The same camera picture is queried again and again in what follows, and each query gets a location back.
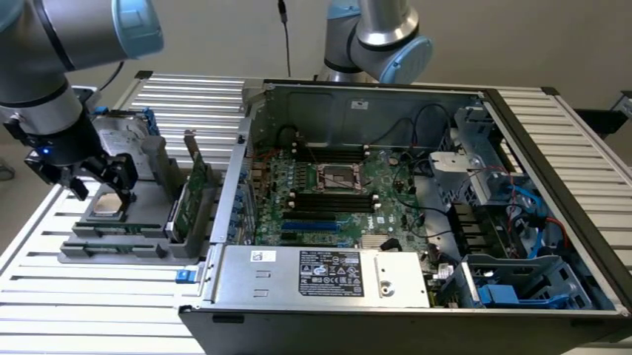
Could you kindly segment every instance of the warning label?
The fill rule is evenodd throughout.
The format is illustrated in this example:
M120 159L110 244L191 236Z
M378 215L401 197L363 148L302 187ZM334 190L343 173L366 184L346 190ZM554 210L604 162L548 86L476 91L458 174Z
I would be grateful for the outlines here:
M303 296L363 297L359 253L301 251L298 279Z

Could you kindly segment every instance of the gray floor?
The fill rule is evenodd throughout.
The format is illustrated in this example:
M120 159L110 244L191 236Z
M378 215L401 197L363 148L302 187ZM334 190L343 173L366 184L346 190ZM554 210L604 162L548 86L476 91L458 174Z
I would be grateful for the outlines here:
M29 149L20 144L0 144L0 157L16 170L16 177L12 180L0 181L0 253L51 191L51 186L40 180L23 162L28 151Z

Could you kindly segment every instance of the black connector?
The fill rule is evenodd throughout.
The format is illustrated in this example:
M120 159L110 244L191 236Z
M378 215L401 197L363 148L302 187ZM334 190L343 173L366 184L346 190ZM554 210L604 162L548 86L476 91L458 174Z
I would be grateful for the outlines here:
M537 229L545 229L546 228L546 216L540 217L534 216L533 214L528 214L524 217L524 220L526 220L526 223L529 227L537 228Z
M293 232L283 232L281 233L281 240L297 240L298 234Z
M283 24L287 23L287 8L286 8L286 2L283 0L278 0L278 14L281 15L281 22Z
M391 238L391 239L386 240L382 243L382 245L379 246L379 249L382 251L387 251L387 250L391 250L391 249L397 249L397 251L403 250L402 245L399 244L399 241L395 238Z

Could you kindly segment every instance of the green circuit board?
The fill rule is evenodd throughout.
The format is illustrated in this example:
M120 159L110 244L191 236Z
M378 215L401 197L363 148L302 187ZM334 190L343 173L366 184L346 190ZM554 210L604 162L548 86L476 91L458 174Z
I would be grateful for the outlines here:
M191 174L188 175L187 184L184 185L183 196L176 205L176 215L174 217L174 230L176 238L180 241L187 238L188 232L195 225L206 183L204 160L202 155L195 153L194 166L191 168Z
M358 167L359 188L343 185L331 180L319 180L318 170L322 165L330 169L351 169L353 164L297 162L287 152L278 152L267 159L255 162L259 172L255 177L258 186L258 223L255 244L266 246L314 245L343 248L377 249L389 238L399 240L403 251L426 250L426 230L418 223L420 211L406 207L395 199L398 192L393 188L393 178L398 165L389 165L389 158L397 159L401 153L375 150L369 157L355 164ZM418 205L414 195L406 193L409 186L409 169L401 169L397 180L403 184L399 199L413 206ZM378 195L381 207L374 213L335 213L338 231L294 231L295 240L283 240L283 212L293 211L287 206L290 190L302 194L347 193L357 195Z

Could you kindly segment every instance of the screw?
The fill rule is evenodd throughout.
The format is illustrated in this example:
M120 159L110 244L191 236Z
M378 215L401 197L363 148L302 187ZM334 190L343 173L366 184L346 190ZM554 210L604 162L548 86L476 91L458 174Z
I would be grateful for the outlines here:
M27 121L25 117L20 115L19 112L15 112L11 117L12 120L17 120L21 124Z

